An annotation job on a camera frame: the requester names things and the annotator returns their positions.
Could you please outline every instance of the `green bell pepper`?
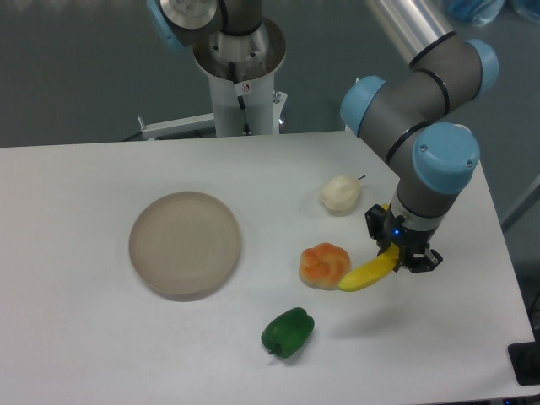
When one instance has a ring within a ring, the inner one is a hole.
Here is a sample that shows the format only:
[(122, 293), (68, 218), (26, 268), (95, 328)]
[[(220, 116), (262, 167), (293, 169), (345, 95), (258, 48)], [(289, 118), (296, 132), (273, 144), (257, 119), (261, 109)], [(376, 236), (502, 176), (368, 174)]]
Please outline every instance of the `green bell pepper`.
[(262, 344), (269, 354), (287, 359), (311, 335), (315, 321), (304, 308), (293, 308), (274, 319), (262, 332)]

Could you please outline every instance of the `robotic arm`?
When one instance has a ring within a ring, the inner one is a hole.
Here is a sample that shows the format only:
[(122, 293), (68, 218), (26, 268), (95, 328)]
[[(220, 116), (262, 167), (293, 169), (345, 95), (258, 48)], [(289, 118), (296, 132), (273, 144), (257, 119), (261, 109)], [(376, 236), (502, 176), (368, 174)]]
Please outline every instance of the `robotic arm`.
[(344, 97), (347, 125), (400, 177), (386, 211), (375, 205), (365, 217), (381, 251), (400, 249), (395, 268), (431, 271), (442, 257), (429, 240), (476, 167), (479, 146), (464, 126), (434, 123), (481, 95), (497, 79), (493, 49), (464, 42), (424, 0), (369, 0), (381, 26), (412, 69), (395, 85), (370, 76)]
[(217, 136), (272, 133), (273, 78), (285, 39), (263, 18), (262, 0), (148, 0), (147, 7), (170, 49), (193, 45)]
[[(393, 85), (363, 78), (341, 107), (347, 125), (400, 177), (388, 210), (375, 205), (365, 217), (381, 251), (399, 247), (395, 270), (414, 273), (442, 261), (429, 241), (480, 156), (467, 128), (437, 121), (489, 89), (499, 74), (493, 49), (459, 39), (431, 3), (368, 0), (412, 73)], [(166, 40), (194, 44), (209, 79), (218, 136), (271, 133), (273, 74), (285, 42), (278, 26), (262, 17), (262, 0), (148, 0), (148, 8)]]

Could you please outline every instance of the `blue joint cap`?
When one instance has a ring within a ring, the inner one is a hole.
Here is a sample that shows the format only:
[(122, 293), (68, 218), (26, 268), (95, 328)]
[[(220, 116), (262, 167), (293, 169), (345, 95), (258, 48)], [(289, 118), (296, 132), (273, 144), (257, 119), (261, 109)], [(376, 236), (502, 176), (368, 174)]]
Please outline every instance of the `blue joint cap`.
[(384, 83), (386, 81), (378, 76), (367, 76), (351, 87), (343, 97), (339, 114), (357, 136), (365, 112)]
[(173, 52), (182, 52), (186, 48), (182, 43), (176, 38), (176, 35), (170, 29), (170, 26), (167, 24), (165, 17), (161, 14), (159, 6), (155, 0), (148, 0), (146, 2), (146, 8), (150, 13), (150, 18), (152, 23), (154, 23), (154, 28), (158, 31), (159, 37), (167, 45), (170, 51)]
[(479, 160), (476, 138), (465, 127), (449, 122), (425, 128), (413, 146), (416, 174), (426, 186), (441, 194), (463, 190)]
[(482, 83), (478, 95), (491, 89), (499, 77), (499, 58), (491, 46), (481, 40), (467, 40), (474, 46), (482, 63)]

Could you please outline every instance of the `beige plastic plate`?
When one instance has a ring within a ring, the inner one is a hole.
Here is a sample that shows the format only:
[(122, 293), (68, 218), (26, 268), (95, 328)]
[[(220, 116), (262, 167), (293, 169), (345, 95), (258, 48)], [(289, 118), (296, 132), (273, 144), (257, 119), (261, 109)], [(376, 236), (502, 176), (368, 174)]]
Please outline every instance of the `beige plastic plate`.
[(178, 192), (150, 204), (129, 237), (133, 266), (166, 294), (211, 289), (232, 270), (240, 253), (235, 216), (217, 198)]

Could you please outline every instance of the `pepper stem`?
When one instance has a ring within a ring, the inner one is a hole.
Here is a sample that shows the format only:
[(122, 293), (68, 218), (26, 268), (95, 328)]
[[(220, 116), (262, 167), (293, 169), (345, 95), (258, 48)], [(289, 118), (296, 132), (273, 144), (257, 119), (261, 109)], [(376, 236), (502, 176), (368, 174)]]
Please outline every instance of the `pepper stem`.
[(279, 349), (279, 345), (277, 344), (272, 350), (270, 350), (270, 353), (268, 354), (274, 354), (278, 351), (278, 349)]

